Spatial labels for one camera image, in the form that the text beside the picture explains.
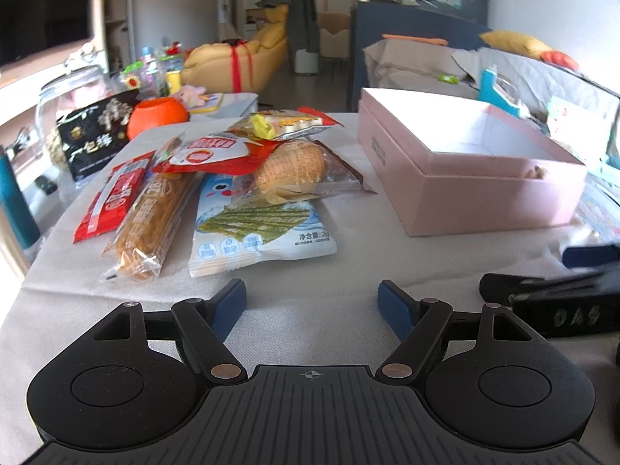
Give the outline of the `blue seaweed snack bag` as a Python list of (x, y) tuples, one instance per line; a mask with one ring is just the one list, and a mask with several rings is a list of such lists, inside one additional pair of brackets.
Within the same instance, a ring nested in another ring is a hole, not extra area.
[(191, 277), (338, 251), (311, 203), (234, 207), (232, 185), (231, 175), (204, 176), (188, 262)]

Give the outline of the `long orange biscuit pack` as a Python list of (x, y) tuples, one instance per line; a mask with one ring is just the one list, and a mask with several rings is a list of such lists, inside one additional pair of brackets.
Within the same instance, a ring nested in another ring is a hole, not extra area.
[(114, 262), (102, 274), (103, 280), (148, 280), (160, 275), (183, 211), (199, 182), (199, 175), (194, 172), (155, 171), (155, 166), (171, 157), (182, 142), (183, 136), (179, 134), (153, 156), (141, 192), (103, 252)]

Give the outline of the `red long snack packet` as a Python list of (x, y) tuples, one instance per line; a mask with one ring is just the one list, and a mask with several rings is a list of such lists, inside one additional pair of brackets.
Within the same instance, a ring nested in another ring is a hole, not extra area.
[(78, 225), (72, 242), (115, 231), (128, 213), (144, 179), (155, 151), (149, 151), (125, 161), (111, 170), (103, 188), (90, 203)]

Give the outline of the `red white snack bag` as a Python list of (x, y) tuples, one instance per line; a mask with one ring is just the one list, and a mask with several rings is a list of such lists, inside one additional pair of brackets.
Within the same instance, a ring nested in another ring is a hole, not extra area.
[(257, 171), (279, 147), (279, 142), (250, 139), (235, 132), (178, 139), (153, 165), (155, 173), (205, 172), (247, 175)]

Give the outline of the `round bread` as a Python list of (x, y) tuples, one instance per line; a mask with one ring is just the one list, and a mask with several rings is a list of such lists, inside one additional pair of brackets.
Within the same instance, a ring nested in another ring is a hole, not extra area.
[(374, 193), (356, 168), (321, 141), (294, 139), (233, 180), (231, 204), (278, 206), (358, 191)]

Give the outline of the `yellow snack packet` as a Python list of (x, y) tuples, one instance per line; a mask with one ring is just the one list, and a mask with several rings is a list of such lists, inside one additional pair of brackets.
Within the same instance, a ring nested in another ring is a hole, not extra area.
[(341, 123), (323, 112), (301, 107), (253, 112), (232, 124), (228, 131), (249, 139), (286, 142), (311, 136)]

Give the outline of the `black remote control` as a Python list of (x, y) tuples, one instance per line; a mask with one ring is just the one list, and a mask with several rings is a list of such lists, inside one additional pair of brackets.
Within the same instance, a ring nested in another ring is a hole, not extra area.
[(52, 195), (58, 190), (58, 184), (52, 179), (49, 179), (45, 174), (36, 177), (34, 179), (34, 184), (45, 195)]

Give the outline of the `orange pumpkin container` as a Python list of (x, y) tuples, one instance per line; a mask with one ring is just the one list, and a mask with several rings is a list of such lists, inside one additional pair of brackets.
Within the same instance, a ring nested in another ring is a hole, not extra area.
[(189, 114), (186, 108), (171, 96), (145, 100), (133, 109), (127, 125), (127, 136), (132, 140), (148, 129), (188, 121)]

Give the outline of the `black tea box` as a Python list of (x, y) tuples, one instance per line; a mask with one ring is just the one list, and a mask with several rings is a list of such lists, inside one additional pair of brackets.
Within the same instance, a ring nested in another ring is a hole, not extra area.
[(128, 143), (129, 119), (139, 102), (137, 89), (126, 90), (57, 120), (61, 149), (75, 182), (102, 170)]

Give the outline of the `teal water bottle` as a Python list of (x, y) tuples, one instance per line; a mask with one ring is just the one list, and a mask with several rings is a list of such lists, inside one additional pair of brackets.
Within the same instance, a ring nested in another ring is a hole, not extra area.
[(4, 147), (1, 147), (0, 157), (0, 196), (2, 208), (21, 249), (28, 250), (39, 240), (41, 232), (19, 188)]

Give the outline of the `yellow cushion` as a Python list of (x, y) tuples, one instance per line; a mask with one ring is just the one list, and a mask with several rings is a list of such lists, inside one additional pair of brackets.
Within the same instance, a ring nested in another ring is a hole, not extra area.
[(490, 48), (502, 50), (507, 53), (540, 60), (543, 53), (551, 52), (551, 46), (543, 41), (516, 31), (487, 31), (479, 38)]

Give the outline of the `large glass jar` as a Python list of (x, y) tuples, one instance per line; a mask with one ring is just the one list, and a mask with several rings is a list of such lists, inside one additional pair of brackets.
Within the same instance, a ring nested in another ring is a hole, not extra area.
[(58, 129), (59, 121), (76, 109), (90, 106), (114, 92), (108, 74), (96, 64), (77, 69), (67, 67), (60, 77), (41, 88), (34, 112), (34, 128), (43, 150), (56, 168), (68, 170)]

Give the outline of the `dark coat on stand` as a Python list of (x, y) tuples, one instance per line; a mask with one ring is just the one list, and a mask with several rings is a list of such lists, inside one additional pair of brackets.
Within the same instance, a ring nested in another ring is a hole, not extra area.
[(291, 53), (319, 53), (315, 0), (258, 0), (255, 5), (267, 18), (267, 24), (254, 37), (261, 48), (272, 49), (286, 39)]

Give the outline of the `blue fish tank cabinet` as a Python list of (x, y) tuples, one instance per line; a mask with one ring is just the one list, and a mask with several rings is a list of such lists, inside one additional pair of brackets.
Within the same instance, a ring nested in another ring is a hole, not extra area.
[(369, 85), (363, 50), (385, 35), (440, 38), (453, 48), (476, 49), (488, 20), (489, 0), (353, 0), (347, 108), (357, 109)]

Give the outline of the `television screen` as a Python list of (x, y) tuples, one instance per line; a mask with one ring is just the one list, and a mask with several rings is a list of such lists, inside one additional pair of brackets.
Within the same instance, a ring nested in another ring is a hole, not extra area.
[(1, 64), (91, 36), (91, 0), (1, 0)]

